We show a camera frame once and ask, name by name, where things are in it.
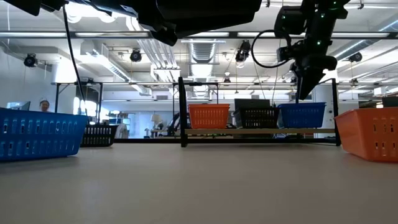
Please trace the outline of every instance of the black basket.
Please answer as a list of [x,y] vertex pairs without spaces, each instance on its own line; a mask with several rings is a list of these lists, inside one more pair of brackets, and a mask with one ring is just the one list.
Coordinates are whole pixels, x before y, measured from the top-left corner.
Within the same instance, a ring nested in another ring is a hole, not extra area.
[[80,147],[112,146],[117,128],[110,125],[86,125]]
[[279,108],[241,108],[234,115],[238,128],[277,128]]

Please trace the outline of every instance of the table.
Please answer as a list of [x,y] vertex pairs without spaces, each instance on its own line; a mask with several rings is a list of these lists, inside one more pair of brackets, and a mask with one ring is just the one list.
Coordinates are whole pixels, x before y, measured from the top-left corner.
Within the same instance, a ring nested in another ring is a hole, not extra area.
[[2,223],[398,223],[398,164],[314,144],[114,144],[0,164]]

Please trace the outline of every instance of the computer monitor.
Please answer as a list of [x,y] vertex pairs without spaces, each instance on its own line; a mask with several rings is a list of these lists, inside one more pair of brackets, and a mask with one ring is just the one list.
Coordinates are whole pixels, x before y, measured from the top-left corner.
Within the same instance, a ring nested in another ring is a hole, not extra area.
[[238,109],[262,109],[271,107],[269,100],[235,99],[235,111]]
[[396,96],[388,96],[383,97],[383,107],[398,107],[398,97]]
[[29,111],[30,101],[28,102],[9,102],[7,108],[12,110],[26,110]]

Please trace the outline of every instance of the ceiling beam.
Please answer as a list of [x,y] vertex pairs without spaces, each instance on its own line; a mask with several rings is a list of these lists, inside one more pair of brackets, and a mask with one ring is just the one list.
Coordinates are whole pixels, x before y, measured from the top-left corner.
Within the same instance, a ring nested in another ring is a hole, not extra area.
[[[188,36],[184,39],[250,39],[257,36],[259,31],[234,31],[234,32],[204,32]],[[144,31],[98,31],[98,32],[70,32],[73,39],[153,39],[150,32]],[[305,34],[291,35],[292,39],[303,39]],[[65,39],[65,32],[53,31],[0,31],[3,39]],[[260,39],[280,39],[274,34],[264,34]],[[340,40],[396,40],[398,32],[334,32],[331,39]]]

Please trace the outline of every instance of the black cable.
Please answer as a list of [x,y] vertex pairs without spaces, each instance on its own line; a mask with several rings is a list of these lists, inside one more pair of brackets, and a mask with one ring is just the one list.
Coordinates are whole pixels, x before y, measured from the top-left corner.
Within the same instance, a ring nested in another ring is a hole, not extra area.
[[67,39],[68,39],[68,45],[69,45],[69,51],[70,51],[70,58],[72,60],[73,67],[75,68],[76,77],[77,77],[77,84],[79,86],[81,98],[86,104],[86,97],[85,97],[85,94],[83,92],[83,87],[81,85],[79,71],[77,69],[77,65],[76,65],[76,62],[75,62],[75,56],[73,55],[72,41],[71,41],[71,37],[70,37],[70,33],[69,33],[67,10],[65,9],[65,6],[62,6],[62,9],[63,9],[63,21],[65,23],[65,29],[67,30]]
[[275,33],[275,35],[276,35],[276,33],[282,34],[282,36],[285,38],[285,40],[286,40],[286,42],[287,42],[287,46],[288,46],[289,48],[291,48],[291,46],[292,46],[292,39],[290,38],[290,35],[288,35],[288,33],[280,32],[280,31],[276,31],[276,30],[272,30],[272,29],[264,30],[264,31],[260,32],[260,33],[254,38],[253,43],[251,44],[251,57],[253,58],[254,62],[255,62],[256,64],[258,64],[260,67],[263,67],[263,68],[277,68],[277,67],[279,67],[279,66],[281,66],[281,65],[286,64],[290,59],[289,59],[289,60],[286,60],[286,61],[284,61],[284,62],[282,62],[282,63],[279,63],[279,64],[277,64],[277,65],[267,66],[267,65],[263,65],[263,64],[261,64],[260,62],[258,62],[257,59],[256,59],[256,56],[254,56],[254,44],[256,43],[257,39],[258,39],[262,34],[265,34],[265,33],[267,33],[267,32],[273,32],[273,33]]

